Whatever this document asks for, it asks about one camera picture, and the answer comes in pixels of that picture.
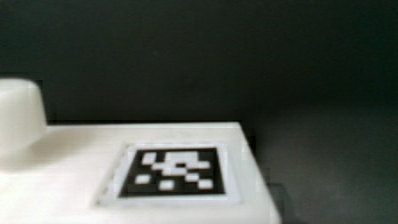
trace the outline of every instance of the white platform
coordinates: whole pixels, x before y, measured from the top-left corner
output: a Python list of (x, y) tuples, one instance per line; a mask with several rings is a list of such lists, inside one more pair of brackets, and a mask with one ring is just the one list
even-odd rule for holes
[[(101, 206), (126, 146), (222, 142), (240, 201)], [(279, 215), (238, 123), (49, 126), (0, 157), (0, 223), (277, 224)]]

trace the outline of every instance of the black and white square pattern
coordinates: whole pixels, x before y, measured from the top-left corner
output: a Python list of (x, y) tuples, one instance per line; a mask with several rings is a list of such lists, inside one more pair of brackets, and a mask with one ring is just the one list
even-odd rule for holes
[(99, 195), (101, 205), (231, 204), (240, 201), (224, 143), (135, 143)]
[(216, 148), (136, 150), (119, 197), (224, 193)]

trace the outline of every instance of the gray surface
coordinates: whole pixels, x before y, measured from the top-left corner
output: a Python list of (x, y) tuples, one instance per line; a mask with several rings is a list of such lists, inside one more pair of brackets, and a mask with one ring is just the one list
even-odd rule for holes
[(284, 185), (296, 216), (311, 224), (398, 223), (396, 112), (289, 110), (259, 125), (261, 169), (268, 181)]

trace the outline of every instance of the white cylinder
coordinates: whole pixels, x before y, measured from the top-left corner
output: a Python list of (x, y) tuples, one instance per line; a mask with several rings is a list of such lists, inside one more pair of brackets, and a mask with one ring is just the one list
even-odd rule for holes
[(39, 87), (25, 79), (0, 79), (0, 154), (26, 147), (44, 131)]

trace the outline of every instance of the dark green wall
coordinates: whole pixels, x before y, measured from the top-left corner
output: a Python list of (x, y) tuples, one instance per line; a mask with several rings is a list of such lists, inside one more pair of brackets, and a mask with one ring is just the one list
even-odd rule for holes
[(0, 72), (41, 81), (53, 122), (391, 105), (396, 3), (1, 0)]

